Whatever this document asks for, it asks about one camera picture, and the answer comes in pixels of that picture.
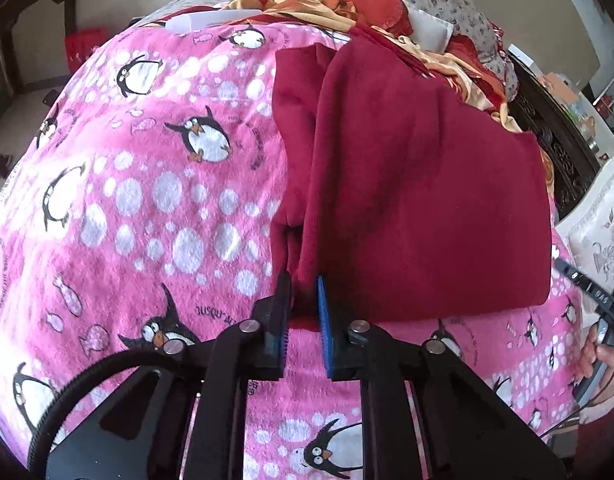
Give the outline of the right hand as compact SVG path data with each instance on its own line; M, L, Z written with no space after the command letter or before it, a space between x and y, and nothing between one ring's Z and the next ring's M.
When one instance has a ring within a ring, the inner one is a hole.
M580 412L579 422L581 425L591 424L599 420L614 408L614 347L598 344L597 339L598 326L594 324L589 328L586 342L581 349L576 365L576 382L581 382L584 378L592 375L595 362L602 362L607 366L599 387L592 394L595 401L589 403Z

